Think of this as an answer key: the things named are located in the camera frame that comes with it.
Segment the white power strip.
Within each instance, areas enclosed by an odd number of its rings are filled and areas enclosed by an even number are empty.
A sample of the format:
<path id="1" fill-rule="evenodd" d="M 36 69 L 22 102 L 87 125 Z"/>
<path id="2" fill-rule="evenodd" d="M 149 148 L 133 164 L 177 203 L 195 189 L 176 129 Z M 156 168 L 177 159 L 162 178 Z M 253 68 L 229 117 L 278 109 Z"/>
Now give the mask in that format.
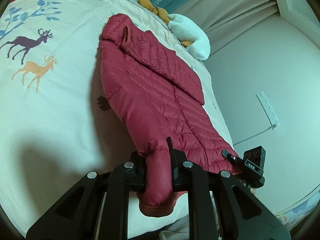
<path id="1" fill-rule="evenodd" d="M 257 99 L 259 100 L 269 122 L 270 125 L 273 129 L 277 128 L 280 126 L 278 118 L 271 106 L 271 104 L 269 103 L 266 95 L 264 94 L 264 92 L 260 92 L 258 94 L 256 94 Z"/>

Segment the deer print duvet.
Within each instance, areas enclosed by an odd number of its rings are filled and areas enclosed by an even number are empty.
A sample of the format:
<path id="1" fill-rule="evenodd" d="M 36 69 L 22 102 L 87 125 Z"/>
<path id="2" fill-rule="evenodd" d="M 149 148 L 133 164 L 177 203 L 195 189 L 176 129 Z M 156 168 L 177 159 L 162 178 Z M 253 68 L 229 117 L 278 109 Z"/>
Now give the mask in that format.
<path id="1" fill-rule="evenodd" d="M 208 70 L 137 0 L 16 0 L 1 16 L 1 207 L 22 235 L 87 172 L 108 172 L 135 149 L 99 71 L 99 37 L 118 13 L 195 70 L 204 109 L 231 142 Z"/>

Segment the white goose plush toy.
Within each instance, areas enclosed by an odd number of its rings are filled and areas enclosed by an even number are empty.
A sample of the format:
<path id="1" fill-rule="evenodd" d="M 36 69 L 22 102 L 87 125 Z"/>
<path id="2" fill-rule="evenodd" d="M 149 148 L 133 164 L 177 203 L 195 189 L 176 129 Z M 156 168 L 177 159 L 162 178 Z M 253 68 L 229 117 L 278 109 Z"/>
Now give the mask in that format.
<path id="1" fill-rule="evenodd" d="M 211 50 L 210 41 L 196 23 L 184 15 L 169 14 L 164 8 L 155 7 L 150 0 L 137 0 L 137 2 L 158 16 L 191 56 L 201 61 L 208 59 Z"/>

